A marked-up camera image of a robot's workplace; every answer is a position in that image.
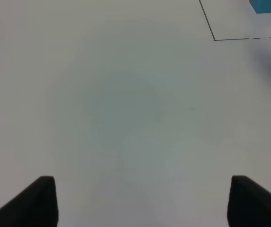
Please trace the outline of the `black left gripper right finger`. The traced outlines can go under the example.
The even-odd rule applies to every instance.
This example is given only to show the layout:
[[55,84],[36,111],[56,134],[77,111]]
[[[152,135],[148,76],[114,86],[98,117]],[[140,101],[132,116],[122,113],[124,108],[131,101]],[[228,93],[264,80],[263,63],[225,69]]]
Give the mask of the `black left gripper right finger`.
[[232,176],[227,221],[230,227],[271,227],[271,193],[247,176]]

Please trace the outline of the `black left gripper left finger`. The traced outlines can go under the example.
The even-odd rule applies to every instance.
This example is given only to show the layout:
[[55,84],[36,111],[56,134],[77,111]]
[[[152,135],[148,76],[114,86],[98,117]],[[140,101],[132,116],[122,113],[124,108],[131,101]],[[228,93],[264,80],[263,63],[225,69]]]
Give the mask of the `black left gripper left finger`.
[[41,176],[0,208],[0,227],[56,227],[59,222],[55,179]]

